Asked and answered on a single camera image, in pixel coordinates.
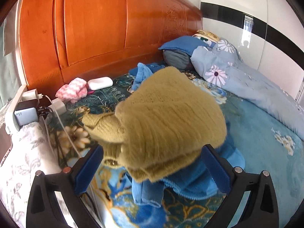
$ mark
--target striped pink cloth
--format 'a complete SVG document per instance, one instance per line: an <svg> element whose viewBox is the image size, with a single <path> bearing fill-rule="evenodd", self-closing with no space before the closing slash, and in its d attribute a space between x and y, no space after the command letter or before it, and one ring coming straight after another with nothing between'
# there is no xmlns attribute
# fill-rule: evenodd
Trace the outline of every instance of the striped pink cloth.
<svg viewBox="0 0 304 228"><path fill-rule="evenodd" d="M87 96L87 82L81 78L75 78L69 84L63 85L56 93L56 97L61 101L71 101L76 103L79 99Z"/></svg>

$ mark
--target charging cable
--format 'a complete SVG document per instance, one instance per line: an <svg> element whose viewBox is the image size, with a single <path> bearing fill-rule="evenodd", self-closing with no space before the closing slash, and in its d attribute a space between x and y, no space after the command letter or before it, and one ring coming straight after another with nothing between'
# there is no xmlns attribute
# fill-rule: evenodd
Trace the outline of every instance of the charging cable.
<svg viewBox="0 0 304 228"><path fill-rule="evenodd" d="M41 98L42 98L42 97L46 97L46 98L51 102L51 104L53 105L53 107L55 107L54 104L53 104L53 102L52 102L52 100L49 98L49 96L47 96L47 95L40 95L40 94L39 94L39 96L40 96ZM56 111L56 109L54 109L54 112L56 113L56 115L57 115L57 117L58 117L58 120L59 120L59 123L60 123L61 127L63 128L63 131L66 133L66 136L67 136L69 142L71 143L72 147L73 147L74 150L76 151L78 157L81 158L82 156L81 156L80 153L78 152L76 146L74 145L74 143L72 142L72 140L71 140L71 138L70 138L70 135L67 133L65 127L63 126L63 123L62 123L62 121L61 121L61 119L60 119L60 117L59 117L58 112ZM93 197L94 203L95 203L95 205L94 205L94 203L92 202L92 205L93 205L94 209L98 209L97 216L98 216L100 222L102 222L102 218L101 218L100 213L99 213L98 205L96 205L96 203L97 203L97 202L96 202L96 197L95 197L95 194L94 194L94 192L93 192L93 188L92 188L92 186L91 186L91 183L89 184L89 188L90 188L90 191L91 191L91 193L92 193L92 197Z"/></svg>

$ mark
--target wooden headboard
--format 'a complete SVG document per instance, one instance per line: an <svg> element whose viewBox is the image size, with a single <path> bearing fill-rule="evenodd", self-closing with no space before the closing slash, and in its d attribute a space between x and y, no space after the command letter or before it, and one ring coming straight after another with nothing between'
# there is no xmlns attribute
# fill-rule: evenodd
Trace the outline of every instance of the wooden headboard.
<svg viewBox="0 0 304 228"><path fill-rule="evenodd" d="M202 29L188 0L22 0L19 48L29 89L54 97L75 77L118 77L162 60L158 47Z"/></svg>

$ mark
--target screw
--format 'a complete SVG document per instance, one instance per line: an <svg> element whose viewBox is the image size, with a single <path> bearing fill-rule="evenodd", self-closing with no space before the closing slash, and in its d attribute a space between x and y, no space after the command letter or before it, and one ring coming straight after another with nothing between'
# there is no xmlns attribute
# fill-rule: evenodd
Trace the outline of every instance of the screw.
<svg viewBox="0 0 304 228"><path fill-rule="evenodd" d="M41 171L41 170L38 170L38 171L36 171L35 175L38 177L38 176L41 175L41 173L42 173L42 171Z"/></svg>
<svg viewBox="0 0 304 228"><path fill-rule="evenodd" d="M242 168L241 167L235 167L235 172L237 172L237 173L241 173L243 170L242 170Z"/></svg>
<svg viewBox="0 0 304 228"><path fill-rule="evenodd" d="M269 172L267 170L264 170L263 175L267 177L267 176L269 176Z"/></svg>
<svg viewBox="0 0 304 228"><path fill-rule="evenodd" d="M63 173L69 173L71 171L71 167L64 167L62 171Z"/></svg>

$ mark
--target pink and white cloth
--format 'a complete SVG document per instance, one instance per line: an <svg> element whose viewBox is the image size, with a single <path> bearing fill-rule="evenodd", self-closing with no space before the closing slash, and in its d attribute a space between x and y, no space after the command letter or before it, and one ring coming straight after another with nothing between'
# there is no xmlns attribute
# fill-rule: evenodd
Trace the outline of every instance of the pink and white cloth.
<svg viewBox="0 0 304 228"><path fill-rule="evenodd" d="M79 99L86 97L88 90L86 87L87 82L81 78L75 78L69 84L63 85L56 93L55 97L61 101L71 101L72 104L76 103Z"/></svg>

